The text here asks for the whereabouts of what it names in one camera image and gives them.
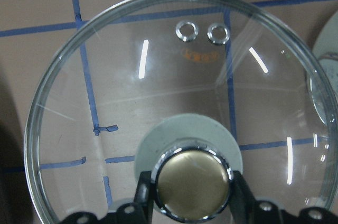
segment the screw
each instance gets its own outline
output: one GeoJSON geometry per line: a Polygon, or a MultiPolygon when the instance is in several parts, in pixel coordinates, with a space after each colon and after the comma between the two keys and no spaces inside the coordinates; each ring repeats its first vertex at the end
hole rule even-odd
{"type": "Polygon", "coordinates": [[[132,213],[132,212],[134,212],[134,211],[135,211],[135,208],[134,208],[133,206],[128,206],[128,207],[126,207],[126,208],[124,209],[124,212],[125,212],[126,214],[132,213]]]}
{"type": "Polygon", "coordinates": [[[262,202],[261,204],[259,204],[259,207],[263,210],[263,211],[271,211],[273,206],[269,203],[269,202],[262,202]]]}
{"type": "Polygon", "coordinates": [[[323,215],[321,214],[321,212],[319,212],[316,209],[312,209],[308,212],[308,215],[315,220],[321,220],[323,218],[323,215]]]}
{"type": "Polygon", "coordinates": [[[77,224],[86,224],[86,223],[88,223],[88,221],[89,221],[89,218],[86,215],[83,215],[76,221],[76,223],[77,224]]]}

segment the clear glass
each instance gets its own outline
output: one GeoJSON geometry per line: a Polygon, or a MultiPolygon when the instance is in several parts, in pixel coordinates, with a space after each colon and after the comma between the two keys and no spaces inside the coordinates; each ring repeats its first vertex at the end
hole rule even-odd
{"type": "MultiPolygon", "coordinates": [[[[76,211],[102,218],[108,205],[131,199],[140,140],[164,118],[182,113],[211,117],[233,134],[256,197],[274,199],[294,214],[331,206],[337,106],[306,45],[282,22],[239,0],[127,0],[71,38],[36,91],[25,168],[41,220],[56,223],[76,211]],[[177,37],[182,20],[198,25],[195,40],[177,37]],[[226,45],[208,39],[213,23],[229,29],[226,45]],[[96,136],[96,123],[118,130],[96,136]]],[[[232,220],[229,209],[211,222],[224,220],[232,220]]],[[[155,211],[153,223],[174,222],[155,211]]]]}

